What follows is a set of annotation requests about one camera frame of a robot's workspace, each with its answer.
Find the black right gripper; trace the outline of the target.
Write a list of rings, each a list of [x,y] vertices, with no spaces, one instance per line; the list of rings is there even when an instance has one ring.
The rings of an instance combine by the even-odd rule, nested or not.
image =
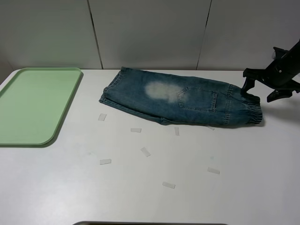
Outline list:
[[[267,96],[267,102],[290,98],[292,91],[299,93],[300,84],[293,80],[300,73],[300,47],[294,46],[289,51],[274,47],[275,59],[265,69],[246,68],[243,72],[245,82],[241,95],[254,88],[259,81],[274,91]]]

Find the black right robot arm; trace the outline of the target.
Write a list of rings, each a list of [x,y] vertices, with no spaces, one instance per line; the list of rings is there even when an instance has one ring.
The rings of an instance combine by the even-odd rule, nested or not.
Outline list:
[[[255,86],[255,81],[268,86],[273,91],[267,96],[267,102],[290,98],[293,92],[300,92],[300,84],[293,80],[300,73],[300,43],[290,50],[274,47],[273,61],[265,69],[246,68],[243,71],[245,83],[241,94]]]

